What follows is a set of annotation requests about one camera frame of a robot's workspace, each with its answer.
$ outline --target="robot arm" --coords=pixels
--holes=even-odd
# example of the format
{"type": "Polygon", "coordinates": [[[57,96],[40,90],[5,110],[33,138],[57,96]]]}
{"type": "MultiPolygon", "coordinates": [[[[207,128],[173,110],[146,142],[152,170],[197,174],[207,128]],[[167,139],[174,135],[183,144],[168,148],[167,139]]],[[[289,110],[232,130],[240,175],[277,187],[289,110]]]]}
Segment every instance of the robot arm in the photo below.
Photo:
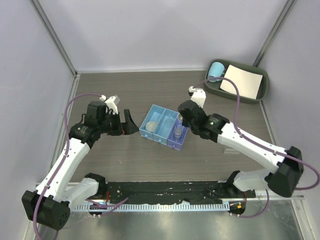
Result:
{"type": "MultiPolygon", "coordinates": [[[[245,192],[253,189],[271,189],[283,197],[291,197],[303,173],[303,166],[289,158],[276,155],[253,144],[235,131],[235,126],[219,114],[207,115],[203,110],[206,93],[200,88],[189,88],[191,99],[183,102],[178,111],[182,125],[189,127],[193,134],[234,148],[261,164],[265,169],[252,172],[234,171],[227,180],[228,191],[245,192]]],[[[243,130],[243,135],[262,146],[301,159],[301,152],[295,147],[286,150],[272,145],[243,130]]]]}
{"type": "MultiPolygon", "coordinates": [[[[89,173],[85,178],[66,191],[66,187],[77,169],[79,163],[87,155],[101,134],[110,136],[130,135],[139,131],[133,122],[130,111],[124,110],[125,122],[120,121],[117,104],[119,98],[112,96],[102,101],[93,101],[88,107],[84,122],[71,127],[69,132],[69,151],[66,160],[55,175],[50,187],[46,190],[41,201],[37,223],[60,230],[66,224],[70,212],[91,196],[102,196],[107,189],[106,179],[100,175],[89,173]]],[[[47,186],[48,179],[54,174],[61,163],[66,146],[45,179],[36,187],[35,191],[26,191],[22,196],[22,203],[29,220],[33,220],[36,203],[47,186]]]]}

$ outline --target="blue plastic container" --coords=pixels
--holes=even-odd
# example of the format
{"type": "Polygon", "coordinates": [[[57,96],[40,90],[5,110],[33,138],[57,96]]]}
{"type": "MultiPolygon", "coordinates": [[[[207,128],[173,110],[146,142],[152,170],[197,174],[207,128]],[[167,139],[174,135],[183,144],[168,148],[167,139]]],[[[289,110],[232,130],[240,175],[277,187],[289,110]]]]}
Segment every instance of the blue plastic container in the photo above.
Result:
{"type": "Polygon", "coordinates": [[[184,144],[184,141],[185,141],[185,138],[186,138],[186,135],[187,135],[187,132],[188,132],[189,128],[182,126],[182,128],[183,128],[182,134],[181,134],[180,138],[177,139],[175,137],[175,134],[174,134],[175,129],[176,129],[177,126],[181,126],[181,122],[179,121],[178,118],[176,118],[176,120],[175,120],[175,123],[174,123],[173,128],[172,128],[172,130],[170,132],[170,135],[168,137],[166,145],[168,147],[171,147],[173,149],[177,149],[177,150],[180,151],[181,148],[182,148],[182,145],[184,144]]]}
{"type": "Polygon", "coordinates": [[[167,139],[175,124],[178,113],[170,109],[165,109],[159,123],[153,132],[153,140],[167,145],[167,139]]]}
{"type": "Polygon", "coordinates": [[[157,105],[152,105],[150,108],[150,111],[146,115],[141,127],[139,128],[139,132],[142,137],[154,140],[154,132],[157,130],[157,126],[159,125],[160,120],[162,119],[162,116],[165,112],[165,108],[157,105]],[[146,130],[146,125],[148,122],[156,122],[156,127],[154,129],[154,132],[149,132],[146,130]]]}

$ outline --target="gray tabletop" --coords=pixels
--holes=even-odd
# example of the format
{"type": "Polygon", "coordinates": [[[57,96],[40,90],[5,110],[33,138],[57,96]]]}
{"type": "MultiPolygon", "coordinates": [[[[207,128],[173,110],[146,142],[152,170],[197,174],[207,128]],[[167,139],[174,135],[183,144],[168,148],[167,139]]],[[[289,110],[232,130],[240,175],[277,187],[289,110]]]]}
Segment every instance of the gray tabletop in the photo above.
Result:
{"type": "MultiPolygon", "coordinates": [[[[188,88],[204,79],[204,71],[126,72],[81,74],[76,94],[118,95],[121,120],[123,109],[130,109],[140,127],[152,104],[177,111],[190,99],[188,88]]],[[[77,123],[95,97],[78,99],[72,107],[69,125],[77,123]]],[[[206,94],[204,110],[217,113],[233,122],[234,100],[206,94]]],[[[243,130],[270,142],[259,104],[240,105],[238,125],[243,130]]],[[[82,160],[71,181],[80,182],[87,173],[104,176],[107,181],[201,181],[226,180],[235,170],[261,169],[245,155],[224,153],[224,146],[188,132],[182,150],[132,135],[103,135],[82,160]]]]}

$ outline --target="white comb-like strip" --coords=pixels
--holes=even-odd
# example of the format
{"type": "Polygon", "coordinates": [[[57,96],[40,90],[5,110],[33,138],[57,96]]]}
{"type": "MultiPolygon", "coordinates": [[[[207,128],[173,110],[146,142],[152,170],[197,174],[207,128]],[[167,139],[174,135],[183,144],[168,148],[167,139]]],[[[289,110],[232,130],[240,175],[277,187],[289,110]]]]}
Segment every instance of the white comb-like strip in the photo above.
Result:
{"type": "MultiPolygon", "coordinates": [[[[113,209],[90,209],[93,204],[91,202],[83,202],[78,205],[72,212],[108,212],[113,209]]],[[[228,201],[222,202],[222,204],[195,204],[191,205],[188,202],[182,202],[181,204],[172,205],[149,205],[149,204],[122,204],[115,212],[127,213],[127,212],[201,212],[201,211],[229,211],[230,205],[228,201]]]]}

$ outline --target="cable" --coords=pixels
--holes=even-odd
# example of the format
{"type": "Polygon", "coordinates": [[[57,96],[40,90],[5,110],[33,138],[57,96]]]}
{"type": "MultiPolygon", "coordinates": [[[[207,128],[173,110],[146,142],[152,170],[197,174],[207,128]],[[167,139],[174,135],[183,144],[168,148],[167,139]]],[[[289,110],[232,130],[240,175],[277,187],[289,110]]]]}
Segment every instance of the cable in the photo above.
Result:
{"type": "Polygon", "coordinates": [[[110,192],[109,192],[109,191],[107,191],[107,192],[106,192],[105,205],[107,205],[107,204],[108,204],[109,199],[110,199],[110,192]]]}
{"type": "Polygon", "coordinates": [[[116,203],[116,204],[113,204],[113,205],[102,205],[102,204],[97,203],[96,201],[92,201],[90,199],[86,199],[86,201],[88,201],[90,203],[93,203],[95,205],[94,206],[95,208],[100,208],[100,209],[107,209],[107,208],[117,207],[117,206],[122,205],[127,200],[128,200],[128,197],[126,199],[124,199],[123,201],[121,201],[119,203],[116,203]]]}
{"type": "Polygon", "coordinates": [[[267,210],[267,208],[269,206],[269,202],[270,202],[269,192],[267,189],[265,190],[265,193],[266,193],[266,204],[265,204],[264,208],[261,210],[261,212],[254,214],[254,215],[251,215],[251,216],[242,216],[242,215],[237,215],[235,213],[232,213],[232,216],[242,218],[242,219],[252,219],[252,218],[258,217],[261,214],[263,214],[267,210]]]}
{"type": "MultiPolygon", "coordinates": [[[[110,207],[114,207],[113,209],[111,209],[110,211],[107,211],[106,213],[103,213],[101,214],[100,216],[106,216],[106,215],[109,215],[110,213],[114,212],[116,209],[118,209],[122,204],[124,204],[129,198],[127,197],[126,199],[124,199],[123,201],[117,203],[117,204],[114,204],[114,205],[111,205],[110,207]]],[[[88,214],[88,216],[86,217],[83,217],[80,221],[76,222],[75,224],[71,225],[71,226],[65,226],[64,228],[62,228],[62,230],[66,230],[66,229],[72,229],[74,228],[75,226],[77,226],[79,223],[82,223],[83,221],[87,220],[87,219],[90,219],[92,217],[91,214],[88,214]]]]}
{"type": "Polygon", "coordinates": [[[302,161],[302,160],[300,160],[300,159],[298,159],[298,158],[296,158],[296,157],[294,157],[294,156],[290,156],[290,155],[284,154],[284,153],[282,153],[282,152],[278,152],[278,151],[275,151],[275,150],[273,150],[273,149],[271,149],[271,148],[268,148],[268,147],[266,147],[266,146],[264,146],[264,145],[262,145],[262,144],[260,144],[260,143],[258,143],[258,142],[256,142],[256,141],[252,140],[251,138],[249,138],[249,137],[247,137],[246,135],[244,135],[244,134],[241,133],[240,129],[238,128],[238,111],[239,111],[239,106],[240,106],[240,94],[239,94],[239,90],[238,90],[236,84],[235,84],[233,81],[231,81],[231,80],[228,79],[228,78],[222,77],[222,76],[220,76],[220,77],[213,77],[213,78],[208,78],[208,79],[200,82],[200,83],[197,84],[195,87],[197,87],[197,86],[199,86],[199,85],[202,85],[202,84],[208,82],[209,80],[215,80],[215,79],[228,81],[229,83],[232,84],[232,86],[234,87],[234,89],[235,89],[235,91],[236,91],[236,109],[235,109],[235,113],[234,113],[234,117],[233,117],[233,125],[234,125],[235,131],[236,131],[241,137],[243,137],[245,140],[247,140],[248,142],[250,142],[250,143],[252,143],[252,144],[254,144],[254,145],[256,145],[256,146],[258,146],[258,147],[260,147],[260,148],[262,148],[262,149],[264,149],[264,150],[266,150],[266,151],[268,151],[268,152],[271,152],[271,153],[273,153],[273,154],[280,155],[280,156],[282,156],[282,157],[284,157],[284,158],[288,158],[288,159],[291,159],[291,160],[293,160],[293,161],[296,161],[296,162],[298,162],[298,163],[306,166],[307,168],[311,169],[312,171],[314,171],[314,173],[316,174],[316,178],[317,178],[317,179],[316,179],[316,182],[315,182],[314,184],[310,185],[310,186],[296,187],[295,190],[299,190],[299,191],[300,191],[300,190],[309,190],[309,189],[313,189],[313,188],[315,188],[316,186],[318,186],[319,183],[320,183],[320,172],[319,172],[315,167],[313,167],[313,166],[310,165],[309,163],[307,163],[307,162],[305,162],[305,161],[302,161]]]}
{"type": "Polygon", "coordinates": [[[243,195],[244,195],[244,204],[247,204],[247,194],[246,194],[246,192],[244,191],[243,192],[243,195]]]}
{"type": "MultiPolygon", "coordinates": [[[[97,94],[97,93],[84,93],[84,94],[80,94],[78,96],[75,96],[74,98],[72,98],[66,105],[65,110],[64,110],[64,116],[63,116],[63,123],[64,123],[64,130],[65,130],[65,139],[66,139],[66,149],[64,152],[64,156],[60,162],[60,164],[58,165],[58,167],[56,168],[56,170],[54,171],[54,173],[52,174],[52,176],[50,177],[49,181],[46,183],[46,186],[43,188],[42,193],[40,194],[38,201],[36,202],[35,208],[34,208],[34,213],[33,213],[33,229],[34,229],[34,233],[36,235],[36,237],[38,238],[38,240],[43,240],[40,236],[38,227],[37,227],[37,217],[38,217],[38,210],[39,210],[39,206],[40,203],[47,191],[47,189],[49,188],[51,182],[54,180],[55,176],[57,175],[58,171],[60,170],[61,166],[64,164],[68,152],[69,152],[69,146],[70,146],[70,140],[69,140],[69,134],[68,134],[68,109],[69,106],[73,103],[74,100],[84,97],[84,96],[97,96],[97,97],[101,97],[101,94],[97,94]]],[[[58,231],[55,234],[54,240],[57,239],[58,237],[58,231]]]]}
{"type": "Polygon", "coordinates": [[[86,114],[85,114],[85,113],[83,113],[83,114],[81,115],[81,121],[79,122],[79,124],[81,124],[81,123],[82,123],[82,121],[84,120],[84,116],[86,116],[86,114]]]}

